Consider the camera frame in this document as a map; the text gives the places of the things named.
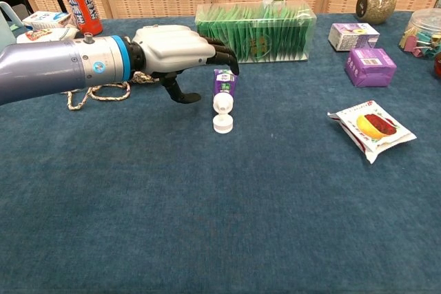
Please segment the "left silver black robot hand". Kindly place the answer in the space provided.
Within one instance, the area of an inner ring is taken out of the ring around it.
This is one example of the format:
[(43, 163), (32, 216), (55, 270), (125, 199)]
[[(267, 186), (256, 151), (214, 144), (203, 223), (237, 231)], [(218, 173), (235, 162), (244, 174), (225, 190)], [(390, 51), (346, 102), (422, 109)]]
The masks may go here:
[(239, 74), (233, 50), (218, 39), (201, 36), (184, 25), (145, 26), (130, 42), (133, 70), (159, 80), (170, 98), (181, 104), (201, 99), (197, 93), (182, 93), (176, 77), (183, 71), (203, 65), (226, 65)]

